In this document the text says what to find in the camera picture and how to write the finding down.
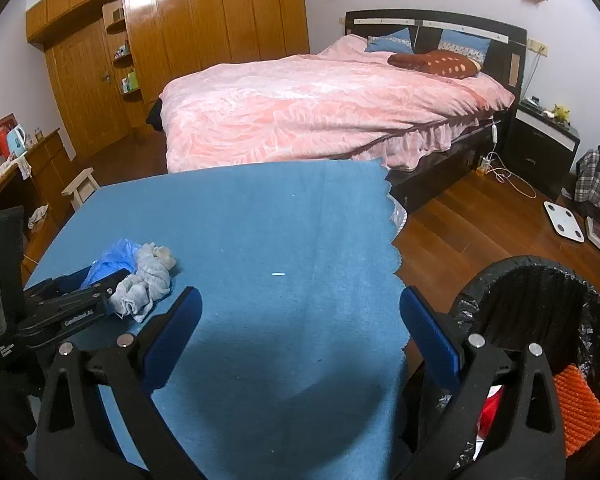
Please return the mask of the black nightstand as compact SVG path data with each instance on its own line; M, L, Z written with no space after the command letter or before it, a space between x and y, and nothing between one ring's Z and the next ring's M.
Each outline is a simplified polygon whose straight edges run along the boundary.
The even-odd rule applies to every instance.
M536 190L556 200L580 145L575 128L544 115L521 101L510 123L502 151L505 165Z

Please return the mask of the wooden desk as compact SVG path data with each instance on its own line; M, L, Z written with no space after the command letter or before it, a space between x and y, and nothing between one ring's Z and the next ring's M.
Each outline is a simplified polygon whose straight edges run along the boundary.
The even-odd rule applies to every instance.
M20 206L24 216L30 218L36 208L48 207L42 221L23 229L21 273L25 280L73 214L70 198L62 191L78 173L57 130L35 144L26 159L32 168L30 178L23 179L16 167L9 168L0 178L0 210Z

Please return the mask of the yellow plush toy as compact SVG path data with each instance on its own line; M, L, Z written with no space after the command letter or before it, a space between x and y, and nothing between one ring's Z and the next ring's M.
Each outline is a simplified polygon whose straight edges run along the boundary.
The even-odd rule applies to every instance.
M556 104L552 110L552 113L558 124L569 125L570 110L568 107Z

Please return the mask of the blue table cloth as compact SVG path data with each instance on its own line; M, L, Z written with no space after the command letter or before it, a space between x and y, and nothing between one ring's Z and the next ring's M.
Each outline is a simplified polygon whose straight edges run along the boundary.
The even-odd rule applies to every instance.
M118 240L169 248L201 320L157 408L211 479L387 479L408 333L393 203L378 162L278 162L97 191L32 274Z

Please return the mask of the blue pillow right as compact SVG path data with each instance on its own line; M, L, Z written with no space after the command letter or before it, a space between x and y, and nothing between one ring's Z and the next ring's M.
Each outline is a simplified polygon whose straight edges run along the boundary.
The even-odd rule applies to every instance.
M486 60L491 40L458 32L457 30L443 29L438 43L439 50L454 52L470 58L480 65Z

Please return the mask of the grey sock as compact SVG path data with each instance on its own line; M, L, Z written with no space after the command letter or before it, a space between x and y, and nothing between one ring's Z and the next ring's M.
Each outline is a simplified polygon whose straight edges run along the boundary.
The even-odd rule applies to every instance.
M176 259L166 246L143 244L135 253L135 271L117 284L110 302L119 318L145 321L155 303L170 294Z

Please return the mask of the white bathroom scale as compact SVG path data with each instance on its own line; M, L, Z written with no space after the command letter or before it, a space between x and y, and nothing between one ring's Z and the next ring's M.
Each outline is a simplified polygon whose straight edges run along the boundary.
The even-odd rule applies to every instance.
M574 214L567 208L546 200L543 207L555 232L573 242L583 243L584 235Z

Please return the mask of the orange foam net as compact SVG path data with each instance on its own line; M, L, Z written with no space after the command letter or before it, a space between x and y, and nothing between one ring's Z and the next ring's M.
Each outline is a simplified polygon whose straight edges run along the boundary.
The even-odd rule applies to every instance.
M554 377L554 385L569 457L600 433L600 401L574 364Z

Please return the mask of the blue plastic bag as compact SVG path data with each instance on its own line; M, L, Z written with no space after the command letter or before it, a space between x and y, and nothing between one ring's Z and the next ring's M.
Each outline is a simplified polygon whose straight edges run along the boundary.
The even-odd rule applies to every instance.
M112 244L92 263L80 289L90 287L120 270L135 273L137 269L135 256L139 249L140 244L128 238L122 238Z

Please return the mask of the light blue kettle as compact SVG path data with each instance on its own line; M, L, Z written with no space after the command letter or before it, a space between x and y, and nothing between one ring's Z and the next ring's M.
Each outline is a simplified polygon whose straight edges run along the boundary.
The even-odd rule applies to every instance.
M6 136L9 154L20 157L27 151L27 135L20 125L15 125Z

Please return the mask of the blue pillow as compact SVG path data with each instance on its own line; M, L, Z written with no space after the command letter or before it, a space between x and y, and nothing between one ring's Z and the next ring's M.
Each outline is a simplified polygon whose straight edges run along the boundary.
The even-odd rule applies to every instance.
M486 60L491 40L458 32L457 30L443 29L438 43L439 50L454 52L470 58L480 65Z
M413 54L411 29L405 27L389 35L369 36L365 51Z

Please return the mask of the brown dotted pillow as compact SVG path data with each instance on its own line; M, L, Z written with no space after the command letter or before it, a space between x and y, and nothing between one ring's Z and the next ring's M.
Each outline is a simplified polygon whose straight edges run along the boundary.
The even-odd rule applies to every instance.
M465 79L481 72L480 63L447 50L434 50L424 54L395 53L388 57L388 64L401 70L414 70L452 79Z

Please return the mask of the red knitted glove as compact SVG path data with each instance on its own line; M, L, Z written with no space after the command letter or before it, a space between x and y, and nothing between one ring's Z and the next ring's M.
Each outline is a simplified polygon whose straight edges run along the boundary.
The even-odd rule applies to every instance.
M478 418L477 434L482 440L484 440L490 432L496 412L498 411L498 404L500 404L501 397L502 386L492 386L486 396L486 400L484 401Z

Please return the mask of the white framed scale pink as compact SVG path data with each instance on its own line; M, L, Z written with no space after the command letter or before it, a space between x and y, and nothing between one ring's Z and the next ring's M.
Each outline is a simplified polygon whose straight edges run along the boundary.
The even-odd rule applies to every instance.
M592 217L585 218L588 240L600 251L600 222Z

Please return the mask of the white small stool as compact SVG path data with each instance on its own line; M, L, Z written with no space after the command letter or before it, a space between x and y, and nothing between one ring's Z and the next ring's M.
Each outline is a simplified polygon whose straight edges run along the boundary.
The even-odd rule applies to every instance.
M94 168L83 169L61 192L70 200L74 211L78 211L84 203L100 189L94 177Z

